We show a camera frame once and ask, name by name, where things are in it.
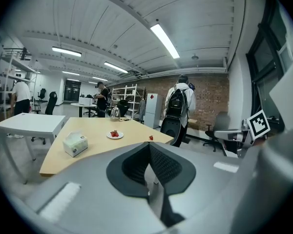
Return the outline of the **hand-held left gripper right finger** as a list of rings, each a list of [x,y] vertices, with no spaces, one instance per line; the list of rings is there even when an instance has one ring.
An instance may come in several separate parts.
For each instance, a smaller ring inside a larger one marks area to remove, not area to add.
[[[245,196],[256,177],[256,150],[243,159],[149,145],[149,164],[163,187],[161,228],[247,228]]]

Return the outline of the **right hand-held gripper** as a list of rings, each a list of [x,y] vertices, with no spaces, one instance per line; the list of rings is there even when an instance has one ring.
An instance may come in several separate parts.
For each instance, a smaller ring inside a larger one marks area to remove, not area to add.
[[[243,157],[246,151],[267,139],[271,130],[266,115],[260,110],[251,117],[242,120],[239,129],[214,131],[214,137],[224,140],[224,150],[227,153]]]

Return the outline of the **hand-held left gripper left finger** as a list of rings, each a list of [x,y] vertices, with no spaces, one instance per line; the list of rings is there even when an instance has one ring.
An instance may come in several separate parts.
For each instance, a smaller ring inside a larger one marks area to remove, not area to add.
[[[149,144],[82,158],[39,185],[27,199],[38,216],[74,234],[154,234],[149,206]]]

